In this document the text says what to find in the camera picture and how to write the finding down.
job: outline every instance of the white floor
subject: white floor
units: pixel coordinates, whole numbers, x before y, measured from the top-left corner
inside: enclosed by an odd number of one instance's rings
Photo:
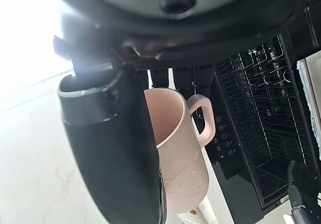
[[[44,93],[0,113],[0,224],[107,223],[74,161],[56,94],[48,89]],[[219,224],[232,223],[214,172],[210,176],[214,218]],[[284,223],[285,213],[290,213],[288,203],[260,223]],[[169,213],[167,224],[179,223]]]

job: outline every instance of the black grate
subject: black grate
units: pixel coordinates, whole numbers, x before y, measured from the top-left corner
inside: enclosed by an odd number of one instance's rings
[[[313,167],[304,119],[278,37],[218,70],[265,202],[286,187],[291,160]]]

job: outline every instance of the round opening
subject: round opening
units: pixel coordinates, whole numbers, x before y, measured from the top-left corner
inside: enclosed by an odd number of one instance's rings
[[[196,0],[162,0],[160,6],[167,14],[180,15],[189,11],[195,4]]]
[[[184,112],[181,97],[168,89],[146,90],[146,102],[156,144],[161,144],[179,125]]]

